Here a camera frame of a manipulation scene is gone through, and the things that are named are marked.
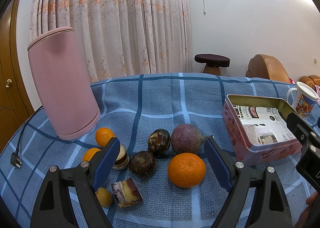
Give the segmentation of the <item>person's hand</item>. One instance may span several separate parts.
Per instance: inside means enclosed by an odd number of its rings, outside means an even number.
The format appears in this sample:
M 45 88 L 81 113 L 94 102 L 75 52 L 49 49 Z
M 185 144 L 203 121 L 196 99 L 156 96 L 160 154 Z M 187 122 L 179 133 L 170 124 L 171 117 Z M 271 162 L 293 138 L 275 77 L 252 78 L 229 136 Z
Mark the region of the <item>person's hand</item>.
M 306 205 L 307 207 L 305 210 L 300 214 L 299 220 L 294 225 L 294 228 L 303 228 L 308 220 L 309 213 L 311 211 L 311 208 L 313 207 L 316 199 L 318 197 L 318 192 L 313 193 L 310 197 L 306 199 Z

